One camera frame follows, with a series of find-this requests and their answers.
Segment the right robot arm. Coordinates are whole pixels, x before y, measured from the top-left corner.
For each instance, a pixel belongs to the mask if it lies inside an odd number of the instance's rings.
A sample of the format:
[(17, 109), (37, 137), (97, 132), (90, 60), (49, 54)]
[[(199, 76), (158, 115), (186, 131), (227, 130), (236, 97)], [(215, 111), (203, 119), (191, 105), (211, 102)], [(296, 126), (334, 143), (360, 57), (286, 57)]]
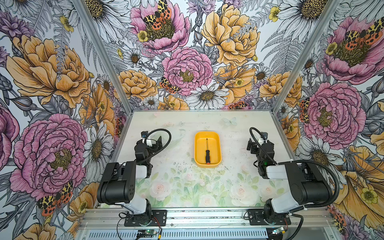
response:
[(268, 134), (250, 128), (247, 150), (256, 155), (254, 166), (266, 180), (286, 180), (287, 192), (268, 199), (262, 211), (249, 210), (250, 221), (262, 219), (266, 225), (283, 224), (289, 216), (309, 208), (322, 208), (332, 204), (339, 196), (340, 181), (324, 164), (312, 160), (274, 160), (274, 144)]

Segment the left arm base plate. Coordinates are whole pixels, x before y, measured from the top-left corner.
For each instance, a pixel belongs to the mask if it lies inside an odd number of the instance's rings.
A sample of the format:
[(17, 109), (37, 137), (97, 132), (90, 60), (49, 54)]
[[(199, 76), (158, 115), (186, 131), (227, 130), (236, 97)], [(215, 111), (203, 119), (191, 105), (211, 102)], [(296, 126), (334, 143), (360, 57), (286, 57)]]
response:
[(151, 213), (146, 212), (140, 215), (126, 217), (125, 227), (165, 227), (167, 222), (166, 210), (152, 210)]

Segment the black orange screwdriver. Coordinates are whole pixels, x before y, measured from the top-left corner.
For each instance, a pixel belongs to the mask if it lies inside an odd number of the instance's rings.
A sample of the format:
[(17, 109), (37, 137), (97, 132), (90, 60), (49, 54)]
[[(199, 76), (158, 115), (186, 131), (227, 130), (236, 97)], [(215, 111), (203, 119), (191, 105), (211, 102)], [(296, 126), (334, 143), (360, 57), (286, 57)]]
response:
[(211, 163), (211, 158), (210, 158), (210, 150), (209, 150), (209, 143), (208, 143), (208, 138), (206, 138), (206, 157), (205, 157), (205, 161), (206, 161), (206, 164), (209, 165)]

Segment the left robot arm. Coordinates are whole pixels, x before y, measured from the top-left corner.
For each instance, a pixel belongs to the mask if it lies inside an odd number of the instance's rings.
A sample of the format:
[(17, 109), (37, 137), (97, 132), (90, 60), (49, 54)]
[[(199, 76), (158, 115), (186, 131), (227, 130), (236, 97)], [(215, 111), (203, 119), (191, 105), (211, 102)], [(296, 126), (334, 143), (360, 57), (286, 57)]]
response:
[(150, 178), (153, 170), (151, 160), (165, 148), (161, 137), (156, 140), (150, 138), (160, 131), (163, 129), (142, 132), (142, 139), (134, 147), (136, 159), (122, 164), (107, 164), (100, 180), (98, 202), (122, 207), (125, 227), (160, 228), (166, 224), (167, 211), (153, 210), (149, 200), (136, 193), (137, 181)]

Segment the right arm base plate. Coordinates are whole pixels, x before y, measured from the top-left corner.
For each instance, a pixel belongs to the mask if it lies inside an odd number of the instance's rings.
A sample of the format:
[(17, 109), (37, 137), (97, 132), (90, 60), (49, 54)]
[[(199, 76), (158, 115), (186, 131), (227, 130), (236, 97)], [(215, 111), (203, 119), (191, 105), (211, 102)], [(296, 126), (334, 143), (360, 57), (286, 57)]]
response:
[(289, 215), (265, 213), (262, 209), (250, 209), (246, 211), (245, 219), (249, 221), (251, 226), (286, 226), (291, 224)]

